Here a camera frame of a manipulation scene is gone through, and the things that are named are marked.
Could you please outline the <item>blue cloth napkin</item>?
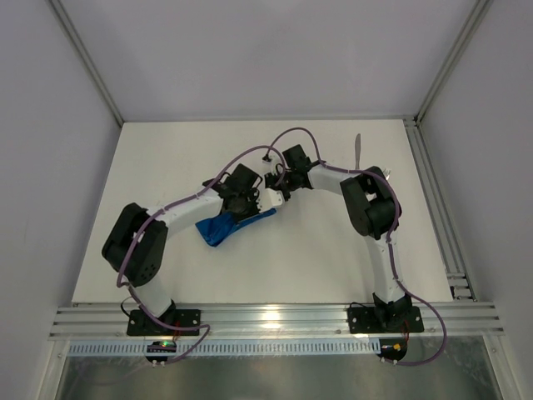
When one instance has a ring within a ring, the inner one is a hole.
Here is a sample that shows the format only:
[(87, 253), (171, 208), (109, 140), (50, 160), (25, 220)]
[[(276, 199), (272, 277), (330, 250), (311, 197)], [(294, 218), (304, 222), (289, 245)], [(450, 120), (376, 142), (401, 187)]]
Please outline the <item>blue cloth napkin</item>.
[(237, 221), (229, 212), (225, 212), (216, 217), (204, 219), (195, 224), (195, 227), (204, 242), (210, 247), (217, 247), (233, 233), (256, 223), (264, 218), (276, 214), (276, 209), (271, 208), (266, 212), (260, 212), (255, 216)]

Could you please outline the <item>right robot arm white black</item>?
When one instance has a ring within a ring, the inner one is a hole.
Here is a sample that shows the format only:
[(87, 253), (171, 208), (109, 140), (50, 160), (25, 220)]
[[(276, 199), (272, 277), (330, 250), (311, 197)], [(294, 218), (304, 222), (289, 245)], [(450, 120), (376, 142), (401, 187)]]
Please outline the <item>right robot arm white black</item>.
[(303, 188), (341, 195), (351, 225), (365, 240), (374, 277), (373, 304), (350, 304), (346, 310), (350, 333), (422, 333), (421, 311), (406, 292), (399, 263), (394, 260), (401, 207), (380, 168), (343, 172), (323, 162), (313, 162), (300, 145), (289, 148), (282, 156), (288, 169), (284, 171), (277, 164), (264, 176), (266, 188), (285, 201)]

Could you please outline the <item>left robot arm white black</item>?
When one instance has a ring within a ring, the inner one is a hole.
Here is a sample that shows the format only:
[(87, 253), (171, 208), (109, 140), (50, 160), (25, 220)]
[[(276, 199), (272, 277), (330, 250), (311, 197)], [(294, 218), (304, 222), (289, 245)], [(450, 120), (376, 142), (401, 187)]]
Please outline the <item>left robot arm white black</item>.
[(102, 247), (103, 258), (131, 288), (141, 306), (130, 313), (127, 334), (171, 335), (169, 326), (184, 327), (186, 336), (197, 336), (199, 322), (181, 322), (176, 304), (158, 277), (167, 239), (185, 228), (195, 227), (211, 247), (262, 218), (259, 184), (262, 177), (243, 164), (225, 173), (219, 182), (208, 180), (200, 196), (164, 212), (151, 212), (132, 202), (122, 210)]

